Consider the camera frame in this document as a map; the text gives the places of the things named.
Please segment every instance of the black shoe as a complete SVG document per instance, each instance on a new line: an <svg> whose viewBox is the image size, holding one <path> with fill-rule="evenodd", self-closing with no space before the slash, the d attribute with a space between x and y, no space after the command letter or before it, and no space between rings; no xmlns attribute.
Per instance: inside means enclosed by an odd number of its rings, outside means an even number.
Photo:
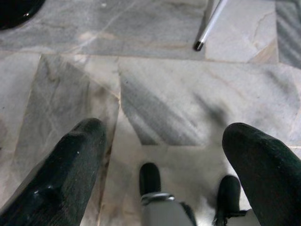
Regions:
<svg viewBox="0 0 301 226"><path fill-rule="evenodd" d="M240 217L246 214L246 211L239 210L239 198L239 180L234 176L225 176L220 183L217 195L217 213L214 219L216 226L226 225L227 218Z"/></svg>
<svg viewBox="0 0 301 226"><path fill-rule="evenodd" d="M161 180L159 169L154 163L146 163L140 169L139 174L140 195L161 192Z"/></svg>

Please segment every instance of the marble tile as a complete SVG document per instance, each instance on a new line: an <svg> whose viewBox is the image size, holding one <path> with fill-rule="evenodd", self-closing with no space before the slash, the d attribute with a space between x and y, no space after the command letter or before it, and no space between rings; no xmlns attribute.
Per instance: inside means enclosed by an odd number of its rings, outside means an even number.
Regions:
<svg viewBox="0 0 301 226"><path fill-rule="evenodd" d="M289 148L301 159L301 146L289 146Z"/></svg>
<svg viewBox="0 0 301 226"><path fill-rule="evenodd" d="M275 2L229 1L205 47L208 60L277 63Z"/></svg>
<svg viewBox="0 0 301 226"><path fill-rule="evenodd" d="M39 54L0 52L0 206L5 191Z"/></svg>
<svg viewBox="0 0 301 226"><path fill-rule="evenodd" d="M301 2L276 1L279 60L301 68Z"/></svg>
<svg viewBox="0 0 301 226"><path fill-rule="evenodd" d="M120 76L117 56L64 55L73 65L83 70L90 79L120 98Z"/></svg>
<svg viewBox="0 0 301 226"><path fill-rule="evenodd" d="M192 50L208 0L46 1L2 50L202 59Z"/></svg>
<svg viewBox="0 0 301 226"><path fill-rule="evenodd" d="M107 166L118 111L119 100L83 71L59 55L42 55L6 189L13 192L59 139L87 117L106 124L108 147L103 165ZM82 225L97 225L105 174L106 170L97 176Z"/></svg>
<svg viewBox="0 0 301 226"><path fill-rule="evenodd" d="M299 70L285 65L120 58L121 104L144 145L204 145L213 125L241 121L288 145Z"/></svg>
<svg viewBox="0 0 301 226"><path fill-rule="evenodd" d="M232 122L255 126L298 153L300 70L120 57L119 71L122 110L101 226L141 225L138 172L149 161L160 169L163 191L191 205L198 225L210 226L220 180L236 175L222 150L223 131ZM250 208L244 192L240 206Z"/></svg>

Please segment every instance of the black object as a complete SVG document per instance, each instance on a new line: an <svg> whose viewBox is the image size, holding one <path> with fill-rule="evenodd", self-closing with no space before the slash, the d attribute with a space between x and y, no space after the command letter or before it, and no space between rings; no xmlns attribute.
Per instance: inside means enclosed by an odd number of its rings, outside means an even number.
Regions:
<svg viewBox="0 0 301 226"><path fill-rule="evenodd" d="M194 50L197 52L201 51L203 45L204 45L203 42L197 41L197 43L194 45Z"/></svg>
<svg viewBox="0 0 301 226"><path fill-rule="evenodd" d="M0 30L13 28L29 20L45 0L0 0Z"/></svg>
<svg viewBox="0 0 301 226"><path fill-rule="evenodd" d="M0 226L79 226L105 151L105 127L80 122L18 187Z"/></svg>
<svg viewBox="0 0 301 226"><path fill-rule="evenodd" d="M281 141L243 123L222 146L262 226L301 225L301 160Z"/></svg>
<svg viewBox="0 0 301 226"><path fill-rule="evenodd" d="M149 162L140 168L139 189L141 196L161 191L160 173L155 164Z"/></svg>
<svg viewBox="0 0 301 226"><path fill-rule="evenodd" d="M217 212L215 216L215 225L224 226L227 218L242 217L246 211L239 210L240 183L239 180L231 175L225 176L218 190Z"/></svg>

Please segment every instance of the wheel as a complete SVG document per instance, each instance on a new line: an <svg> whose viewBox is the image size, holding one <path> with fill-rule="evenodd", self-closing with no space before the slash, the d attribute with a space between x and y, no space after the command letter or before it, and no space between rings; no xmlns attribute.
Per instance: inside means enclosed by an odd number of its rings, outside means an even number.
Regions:
<svg viewBox="0 0 301 226"><path fill-rule="evenodd" d="M140 195L161 191L159 169L154 163L144 164L139 173Z"/></svg>
<svg viewBox="0 0 301 226"><path fill-rule="evenodd" d="M32 18L45 0L0 0L0 30L13 28Z"/></svg>

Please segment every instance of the gray marble tile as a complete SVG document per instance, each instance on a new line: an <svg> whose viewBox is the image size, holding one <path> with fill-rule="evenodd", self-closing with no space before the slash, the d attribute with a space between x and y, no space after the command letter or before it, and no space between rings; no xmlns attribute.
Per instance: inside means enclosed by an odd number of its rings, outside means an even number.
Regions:
<svg viewBox="0 0 301 226"><path fill-rule="evenodd" d="M278 0L276 10L280 61L301 68L301 2Z"/></svg>
<svg viewBox="0 0 301 226"><path fill-rule="evenodd" d="M300 71L289 66L138 58L119 66L122 108L144 145L203 145L214 125L236 121L300 143L290 136Z"/></svg>
<svg viewBox="0 0 301 226"><path fill-rule="evenodd" d="M205 47L209 60L277 63L275 2L229 1Z"/></svg>
<svg viewBox="0 0 301 226"><path fill-rule="evenodd" d="M10 197L10 175L39 54L0 52L0 206Z"/></svg>
<svg viewBox="0 0 301 226"><path fill-rule="evenodd" d="M208 0L47 0L0 49L202 59L192 50Z"/></svg>
<svg viewBox="0 0 301 226"><path fill-rule="evenodd" d="M83 71L59 55L42 55L6 189L14 191L59 139L84 118L96 117L106 124L110 153L118 111L119 100ZM97 225L105 174L97 176L82 225Z"/></svg>

